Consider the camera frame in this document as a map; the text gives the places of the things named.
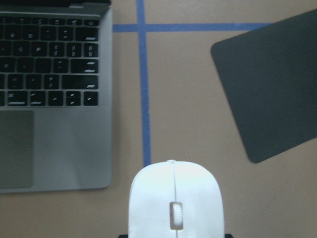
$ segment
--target laptop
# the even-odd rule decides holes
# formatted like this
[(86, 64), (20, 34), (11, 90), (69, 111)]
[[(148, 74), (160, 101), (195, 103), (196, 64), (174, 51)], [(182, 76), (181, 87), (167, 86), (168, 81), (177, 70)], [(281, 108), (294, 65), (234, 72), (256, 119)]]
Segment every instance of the laptop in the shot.
[(0, 0), (0, 193), (109, 185), (110, 4)]
[(212, 46), (249, 159), (317, 137), (317, 9)]

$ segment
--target mouse scroll wheel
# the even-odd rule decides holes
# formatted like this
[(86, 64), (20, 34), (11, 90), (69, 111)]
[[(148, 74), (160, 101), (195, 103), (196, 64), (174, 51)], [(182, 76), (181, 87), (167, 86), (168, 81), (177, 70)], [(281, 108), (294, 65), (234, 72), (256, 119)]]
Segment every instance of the mouse scroll wheel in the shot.
[(183, 229), (183, 206), (180, 202), (169, 204), (170, 228), (171, 230)]

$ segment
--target black keyboard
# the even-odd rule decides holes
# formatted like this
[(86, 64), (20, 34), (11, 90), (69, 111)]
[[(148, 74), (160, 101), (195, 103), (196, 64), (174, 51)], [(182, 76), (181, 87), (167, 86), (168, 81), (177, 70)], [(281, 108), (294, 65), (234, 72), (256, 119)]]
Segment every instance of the black keyboard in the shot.
[(97, 106), (98, 26), (0, 16), (0, 107)]

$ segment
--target mouse pad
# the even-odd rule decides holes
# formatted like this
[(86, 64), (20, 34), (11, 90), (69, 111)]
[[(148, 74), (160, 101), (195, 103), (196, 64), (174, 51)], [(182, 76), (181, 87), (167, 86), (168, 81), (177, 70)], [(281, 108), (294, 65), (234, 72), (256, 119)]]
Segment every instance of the mouse pad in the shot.
[(211, 54), (252, 162), (317, 136), (317, 9), (217, 42)]

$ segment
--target computer mouse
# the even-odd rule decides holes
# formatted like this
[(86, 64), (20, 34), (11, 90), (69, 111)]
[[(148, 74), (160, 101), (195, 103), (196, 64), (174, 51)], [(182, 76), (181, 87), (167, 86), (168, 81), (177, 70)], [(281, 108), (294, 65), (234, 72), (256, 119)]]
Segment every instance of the computer mouse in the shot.
[(149, 165), (132, 182), (128, 223), (129, 238), (224, 238), (218, 183), (195, 163)]

